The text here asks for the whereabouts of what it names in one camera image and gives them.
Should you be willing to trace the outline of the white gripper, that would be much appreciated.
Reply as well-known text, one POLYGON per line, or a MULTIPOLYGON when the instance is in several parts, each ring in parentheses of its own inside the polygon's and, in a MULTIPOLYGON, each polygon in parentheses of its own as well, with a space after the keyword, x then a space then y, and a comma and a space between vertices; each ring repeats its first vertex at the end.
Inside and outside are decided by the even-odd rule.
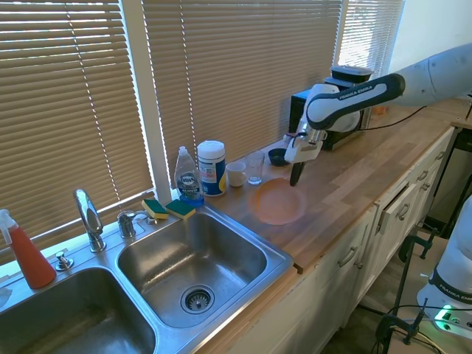
POLYGON ((322 143, 311 144, 306 141, 290 141, 284 159, 292 165, 290 185, 295 187, 305 168, 306 162, 316 159, 322 149, 322 143))

